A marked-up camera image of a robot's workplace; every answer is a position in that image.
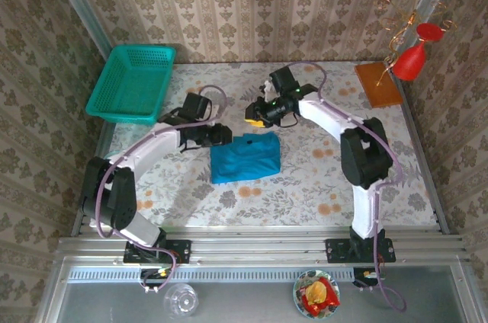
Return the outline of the blue t-shirt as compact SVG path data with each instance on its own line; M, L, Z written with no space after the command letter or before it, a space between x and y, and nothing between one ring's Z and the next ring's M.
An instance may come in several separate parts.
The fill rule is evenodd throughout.
M281 144L273 133L247 133L233 142L210 149L210 173L213 184L253 181L279 174Z

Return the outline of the floral tablecloth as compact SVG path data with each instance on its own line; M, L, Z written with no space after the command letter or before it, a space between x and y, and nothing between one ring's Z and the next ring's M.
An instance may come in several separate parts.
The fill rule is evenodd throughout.
M245 108L260 93L276 63L186 64L173 69L164 111L182 105L187 93L202 91L214 103L228 103L222 121L235 136L252 133ZM401 107L374 109L353 62L321 62L291 67L302 85L322 88L324 98L384 125L403 180L385 187L380 199L384 227L436 227L423 172ZM136 185L137 208L152 222L173 226L349 226L353 193L340 163L338 142L309 120L276 129L281 144L279 174L255 181L213 184L207 149L173 152L161 158Z

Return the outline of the teal plastic basket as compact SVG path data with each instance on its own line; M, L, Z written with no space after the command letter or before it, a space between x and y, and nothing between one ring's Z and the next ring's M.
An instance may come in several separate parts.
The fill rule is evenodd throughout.
M119 45L110 56L85 111L111 123L152 126L172 78L176 49L146 44Z

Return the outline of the red plastic wine glass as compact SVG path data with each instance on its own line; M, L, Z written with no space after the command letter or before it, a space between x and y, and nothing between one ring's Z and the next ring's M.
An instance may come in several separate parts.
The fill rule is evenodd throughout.
M437 24L422 23L416 28L419 43L405 50L392 67L392 73L400 80L414 81L426 61L425 45L431 42L438 42L442 39L445 29Z

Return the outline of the black adapter board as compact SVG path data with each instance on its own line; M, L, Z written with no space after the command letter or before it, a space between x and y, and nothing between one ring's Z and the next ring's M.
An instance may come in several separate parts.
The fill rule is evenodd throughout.
M140 271L140 285L145 290L159 290L166 285L172 272L169 268L142 269Z
M373 267L355 267L353 284L358 288L373 288L379 285L380 278Z

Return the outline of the grey metal shelf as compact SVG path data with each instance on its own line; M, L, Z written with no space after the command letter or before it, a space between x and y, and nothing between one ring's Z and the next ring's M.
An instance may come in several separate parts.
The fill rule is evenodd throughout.
M341 305L325 319L297 309L292 283L186 283L199 306L189 317L171 319L163 310L170 282L157 293L140 283L68 283L74 267L53 272L35 323L488 323L473 271L465 264L388 266L379 285L358 288L337 282Z

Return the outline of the clear plastic cup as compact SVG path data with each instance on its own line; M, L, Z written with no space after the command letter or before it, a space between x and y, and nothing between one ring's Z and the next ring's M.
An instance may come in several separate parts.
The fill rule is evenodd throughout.
M189 317L195 313L198 306L197 293L189 284L172 284L165 293L163 310L171 319Z

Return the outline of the patterned plate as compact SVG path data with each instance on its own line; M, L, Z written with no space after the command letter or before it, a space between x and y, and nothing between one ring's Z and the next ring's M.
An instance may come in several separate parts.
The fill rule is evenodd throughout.
M337 294L340 301L339 285L333 279L330 273L327 273L322 270L308 270L306 272L303 272L294 283L293 298L294 298L294 303L297 309L299 310L299 312L302 313L307 318L319 319L319 320L328 318L331 315L333 315L334 312L337 310L337 308L341 305L340 303L339 306L325 308L316 317L313 317L309 312L306 311L306 309L303 307L303 304L301 302L300 289L309 286L313 282L317 281L320 277L325 277L332 284L332 288L335 290L335 293Z

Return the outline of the yellow orange snack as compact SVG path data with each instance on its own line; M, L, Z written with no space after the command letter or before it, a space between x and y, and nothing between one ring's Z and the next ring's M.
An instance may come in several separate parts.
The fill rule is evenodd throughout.
M326 284L317 280L305 289L305 297L309 304L321 304L326 301Z

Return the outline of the red snack packet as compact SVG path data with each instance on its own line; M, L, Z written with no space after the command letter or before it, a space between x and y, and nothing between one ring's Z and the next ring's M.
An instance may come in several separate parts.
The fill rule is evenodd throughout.
M318 280L326 284L327 297L326 297L326 301L325 302L323 302L321 304L309 304L307 302L306 297L305 297L305 289L306 289L306 287L300 289L301 302L303 304L303 307L313 317L318 316L319 313L322 310L324 310L325 308L328 308L328 307L336 307L336 306L339 306L340 305L339 298L338 298L335 290L332 288L332 284L325 277L320 277Z

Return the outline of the aluminium frame rail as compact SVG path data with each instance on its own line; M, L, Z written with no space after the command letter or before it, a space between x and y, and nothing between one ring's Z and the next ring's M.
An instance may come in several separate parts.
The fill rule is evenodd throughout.
M326 266L326 240L347 238L346 227L238 226L173 227L170 239L191 241L192 267L313 267ZM396 266L438 266L468 262L470 255L458 235L436 227L391 228ZM61 238L57 256L72 264L120 266L125 242L100 238L84 225L76 237Z

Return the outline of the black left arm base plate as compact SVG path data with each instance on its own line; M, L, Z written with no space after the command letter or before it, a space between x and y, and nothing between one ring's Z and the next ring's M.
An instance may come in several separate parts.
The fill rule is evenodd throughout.
M164 245L158 243L157 248L170 252L175 257L177 264L188 264L190 261L190 240L166 240ZM123 262L125 264L171 264L172 258L161 251L149 251L127 242Z

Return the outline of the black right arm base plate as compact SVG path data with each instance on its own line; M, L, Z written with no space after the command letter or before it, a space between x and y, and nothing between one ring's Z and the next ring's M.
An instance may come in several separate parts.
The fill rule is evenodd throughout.
M331 264L357 264L374 262L374 240L352 241L349 238L326 239L326 258ZM393 241L390 238L377 240L377 261L385 263L395 262L396 255Z

